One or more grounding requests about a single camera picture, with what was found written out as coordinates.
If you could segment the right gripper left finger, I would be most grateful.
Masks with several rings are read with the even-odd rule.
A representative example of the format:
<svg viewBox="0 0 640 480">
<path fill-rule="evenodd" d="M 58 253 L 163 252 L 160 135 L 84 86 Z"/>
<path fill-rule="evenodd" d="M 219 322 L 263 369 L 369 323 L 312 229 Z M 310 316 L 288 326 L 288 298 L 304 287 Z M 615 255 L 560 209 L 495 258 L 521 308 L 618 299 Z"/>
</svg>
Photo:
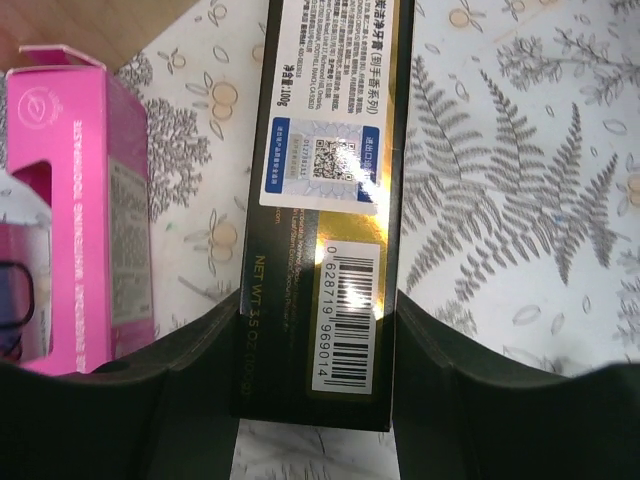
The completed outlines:
<svg viewBox="0 0 640 480">
<path fill-rule="evenodd" d="M 227 479 L 239 295 L 91 373 L 1 364 L 4 479 Z"/>
</svg>

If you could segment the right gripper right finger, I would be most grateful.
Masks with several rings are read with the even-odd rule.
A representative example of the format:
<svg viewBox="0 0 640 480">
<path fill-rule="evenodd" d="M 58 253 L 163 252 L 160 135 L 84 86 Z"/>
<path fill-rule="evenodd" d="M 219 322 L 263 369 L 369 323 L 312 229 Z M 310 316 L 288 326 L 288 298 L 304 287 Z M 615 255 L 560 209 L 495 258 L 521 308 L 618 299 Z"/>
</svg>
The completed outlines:
<svg viewBox="0 0 640 480">
<path fill-rule="evenodd" d="M 538 370 L 397 301 L 393 430 L 405 479 L 635 479 L 639 367 Z"/>
</svg>

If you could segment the dark striped toothpaste box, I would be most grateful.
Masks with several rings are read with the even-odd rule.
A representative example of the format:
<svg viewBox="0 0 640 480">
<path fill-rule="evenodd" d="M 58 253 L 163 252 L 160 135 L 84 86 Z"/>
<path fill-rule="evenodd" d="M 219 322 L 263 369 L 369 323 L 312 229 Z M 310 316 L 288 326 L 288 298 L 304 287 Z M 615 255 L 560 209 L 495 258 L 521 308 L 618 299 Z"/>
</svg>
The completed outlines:
<svg viewBox="0 0 640 480">
<path fill-rule="evenodd" d="M 386 431 L 414 5 L 273 1 L 231 411 Z"/>
</svg>

